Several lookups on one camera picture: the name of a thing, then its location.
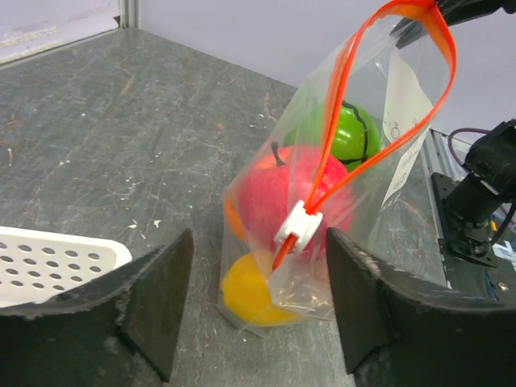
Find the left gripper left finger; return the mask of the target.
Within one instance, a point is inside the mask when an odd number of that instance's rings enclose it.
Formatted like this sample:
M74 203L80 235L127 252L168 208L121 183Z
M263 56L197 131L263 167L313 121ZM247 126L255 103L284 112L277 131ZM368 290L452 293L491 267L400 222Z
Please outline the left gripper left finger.
M42 304L1 310L3 386L161 386L170 381L194 238L189 228Z

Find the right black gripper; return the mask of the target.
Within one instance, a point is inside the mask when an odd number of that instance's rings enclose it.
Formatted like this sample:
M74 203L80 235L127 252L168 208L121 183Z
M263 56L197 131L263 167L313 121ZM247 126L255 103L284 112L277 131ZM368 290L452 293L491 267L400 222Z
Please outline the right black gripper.
M489 16L498 10L515 13L515 0L437 0L444 20L449 27ZM404 18L390 32L396 39L396 48L404 48L427 35L422 22Z

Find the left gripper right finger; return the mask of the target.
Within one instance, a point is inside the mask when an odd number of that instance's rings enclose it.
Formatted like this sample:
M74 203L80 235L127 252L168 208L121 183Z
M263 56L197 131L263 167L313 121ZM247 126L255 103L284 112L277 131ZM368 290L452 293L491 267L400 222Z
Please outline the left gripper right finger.
M348 374L358 386L512 386L515 271L425 281L327 231L327 266Z

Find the white perforated plastic basket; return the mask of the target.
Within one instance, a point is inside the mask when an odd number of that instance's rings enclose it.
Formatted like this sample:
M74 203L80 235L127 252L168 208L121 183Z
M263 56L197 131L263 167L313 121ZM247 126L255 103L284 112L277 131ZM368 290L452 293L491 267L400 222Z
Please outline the white perforated plastic basket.
M1 307L44 303L131 261L114 240L2 227Z

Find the green watermelon toy ball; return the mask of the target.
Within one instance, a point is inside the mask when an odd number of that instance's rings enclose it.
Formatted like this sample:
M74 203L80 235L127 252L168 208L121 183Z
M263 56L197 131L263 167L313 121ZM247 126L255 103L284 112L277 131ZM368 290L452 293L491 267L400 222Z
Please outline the green watermelon toy ball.
M319 144L323 127L324 104L294 127L284 138L284 146ZM343 101L331 145L331 155L350 173L381 149L380 135L371 115L356 103Z

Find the yellow toy lemon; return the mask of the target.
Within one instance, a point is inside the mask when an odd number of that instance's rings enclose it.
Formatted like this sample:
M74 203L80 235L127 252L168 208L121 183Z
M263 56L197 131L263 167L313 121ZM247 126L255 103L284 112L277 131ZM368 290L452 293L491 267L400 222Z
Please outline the yellow toy lemon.
M283 326L302 319L299 314L273 304L268 284L255 257L269 258L258 251L238 258L222 279L223 305L244 323L254 327Z

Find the clear orange zip top bag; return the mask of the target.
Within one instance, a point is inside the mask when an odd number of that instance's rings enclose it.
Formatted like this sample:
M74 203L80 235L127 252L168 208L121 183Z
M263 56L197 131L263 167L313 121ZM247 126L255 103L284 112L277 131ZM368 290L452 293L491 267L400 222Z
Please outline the clear orange zip top bag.
M372 244L456 76L436 1L391 1L303 81L223 194L220 312L266 335L332 320L327 232Z

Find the orange toy fruit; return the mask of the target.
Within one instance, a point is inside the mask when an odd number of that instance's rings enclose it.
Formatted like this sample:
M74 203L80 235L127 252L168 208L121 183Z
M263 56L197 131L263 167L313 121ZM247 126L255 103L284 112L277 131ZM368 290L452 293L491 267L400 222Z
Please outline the orange toy fruit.
M243 225L241 223L239 214L236 211L230 198L225 198L223 201L223 213L230 229L233 231L235 236L240 240L245 241Z

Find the pink red toy fruit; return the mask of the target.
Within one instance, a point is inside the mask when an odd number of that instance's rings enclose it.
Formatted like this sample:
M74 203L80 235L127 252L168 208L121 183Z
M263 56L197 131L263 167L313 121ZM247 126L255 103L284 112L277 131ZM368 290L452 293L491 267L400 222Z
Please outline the pink red toy fruit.
M293 205L300 200L307 202L320 158L318 146L282 147L272 142L268 153L251 167L237 189L237 204L240 219L253 242L270 252L276 251L273 238ZM346 176L344 165L329 155L314 200L318 201ZM326 242L328 222L330 227L350 230L353 203L352 189L347 187L342 187L325 202L320 210L322 223L316 234L322 238L321 248Z

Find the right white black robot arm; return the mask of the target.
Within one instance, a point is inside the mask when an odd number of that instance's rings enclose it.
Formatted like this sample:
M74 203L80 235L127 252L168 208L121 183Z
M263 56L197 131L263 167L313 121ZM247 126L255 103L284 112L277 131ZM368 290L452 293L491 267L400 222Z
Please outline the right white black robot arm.
M499 9L515 13L515 1L435 1L448 26L491 15ZM422 22L403 19L391 32L398 35L397 48L421 38ZM499 123L485 132L468 150L460 165L468 174L457 181L434 172L430 176L435 200L435 222L440 231L440 253L448 268L462 260L483 268L496 268L494 244L501 238L515 214L515 119ZM448 146L452 145L452 134ZM491 236L490 217L504 203L511 205L504 222Z

